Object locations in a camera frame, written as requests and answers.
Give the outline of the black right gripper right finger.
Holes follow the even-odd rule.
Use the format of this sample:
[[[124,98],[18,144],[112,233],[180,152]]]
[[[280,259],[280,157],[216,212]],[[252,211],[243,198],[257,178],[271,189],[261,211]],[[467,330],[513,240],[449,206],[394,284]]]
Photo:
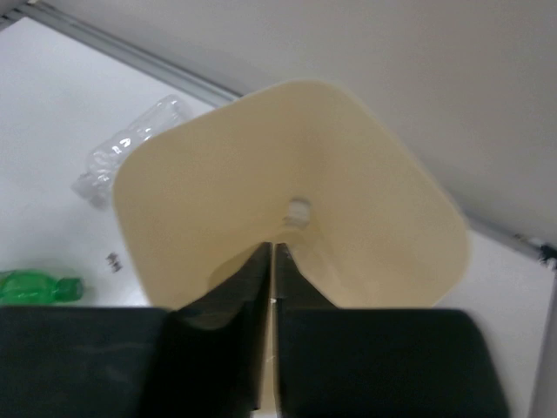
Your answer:
[[[283,417],[507,417],[485,339],[455,309],[333,305],[275,249]]]

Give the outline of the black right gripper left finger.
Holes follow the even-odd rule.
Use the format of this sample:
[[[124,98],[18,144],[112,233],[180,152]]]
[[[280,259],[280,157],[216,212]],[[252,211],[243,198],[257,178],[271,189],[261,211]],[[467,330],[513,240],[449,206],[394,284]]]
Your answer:
[[[260,404],[272,245],[202,298],[3,307],[4,417],[247,417]]]

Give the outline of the green plastic soda bottle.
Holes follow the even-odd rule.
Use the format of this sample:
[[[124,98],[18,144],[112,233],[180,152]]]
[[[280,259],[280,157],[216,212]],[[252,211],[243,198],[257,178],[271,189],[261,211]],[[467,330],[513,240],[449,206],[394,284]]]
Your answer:
[[[1,272],[2,305],[53,305],[81,300],[80,278],[57,278],[39,270]]]

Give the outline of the small clear bottle white cap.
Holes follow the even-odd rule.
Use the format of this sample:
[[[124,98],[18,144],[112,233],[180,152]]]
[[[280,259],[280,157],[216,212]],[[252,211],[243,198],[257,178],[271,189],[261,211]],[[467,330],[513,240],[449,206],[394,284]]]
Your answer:
[[[289,201],[279,234],[280,241],[289,245],[314,245],[322,238],[319,217],[307,199]]]

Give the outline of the beige plastic bin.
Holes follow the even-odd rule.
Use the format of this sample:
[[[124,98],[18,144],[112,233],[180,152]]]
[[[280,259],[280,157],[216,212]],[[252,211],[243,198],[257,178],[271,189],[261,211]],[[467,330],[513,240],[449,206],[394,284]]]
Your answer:
[[[454,203],[352,94],[241,98],[140,145],[112,189],[149,301],[170,309],[143,410],[454,417],[468,263]]]

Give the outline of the clear bottle blue-white cap far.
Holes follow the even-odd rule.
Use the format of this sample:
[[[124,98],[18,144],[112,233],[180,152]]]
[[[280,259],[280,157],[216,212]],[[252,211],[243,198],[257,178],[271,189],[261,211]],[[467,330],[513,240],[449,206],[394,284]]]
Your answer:
[[[93,148],[85,159],[85,172],[71,185],[71,190],[96,208],[105,208],[111,200],[111,188],[119,167],[144,141],[192,119],[189,105],[176,95],[169,95],[153,105],[123,130]]]

